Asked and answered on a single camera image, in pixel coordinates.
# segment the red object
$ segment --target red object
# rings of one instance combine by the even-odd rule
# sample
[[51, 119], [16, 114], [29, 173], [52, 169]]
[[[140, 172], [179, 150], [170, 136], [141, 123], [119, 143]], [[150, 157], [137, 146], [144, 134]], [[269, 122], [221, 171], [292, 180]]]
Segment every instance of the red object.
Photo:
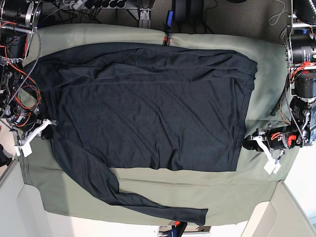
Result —
[[287, 146], [291, 146], [292, 144], [292, 141], [295, 141], [296, 140], [296, 135], [289, 135], [288, 136], [288, 139], [287, 139]]

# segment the green cloth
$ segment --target green cloth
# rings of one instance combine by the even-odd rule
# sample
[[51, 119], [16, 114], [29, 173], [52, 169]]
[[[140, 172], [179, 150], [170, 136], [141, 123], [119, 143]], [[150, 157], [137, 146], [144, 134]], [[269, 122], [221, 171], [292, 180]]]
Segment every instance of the green cloth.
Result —
[[[43, 55], [95, 42], [143, 42], [162, 44], [164, 33], [153, 30], [107, 26], [63, 25], [40, 31]], [[34, 39], [29, 61], [37, 54]], [[256, 39], [222, 35], [174, 34], [172, 46], [200, 49], [232, 49], [258, 63], [255, 90], [252, 93], [246, 125], [248, 134], [279, 116], [269, 117], [286, 78], [285, 50], [281, 45]], [[46, 211], [95, 220], [144, 225], [169, 225], [173, 221], [141, 214], [123, 207], [109, 206], [94, 198], [66, 175], [56, 163], [48, 141], [32, 143], [33, 153], [20, 159], [26, 184], [40, 191]], [[208, 208], [207, 226], [234, 224], [248, 220], [254, 207], [269, 201], [277, 182], [284, 180], [298, 149], [286, 151], [277, 174], [263, 169], [263, 153], [241, 150], [236, 172], [170, 171], [149, 168], [113, 169], [122, 192], [133, 192], [167, 206]]]

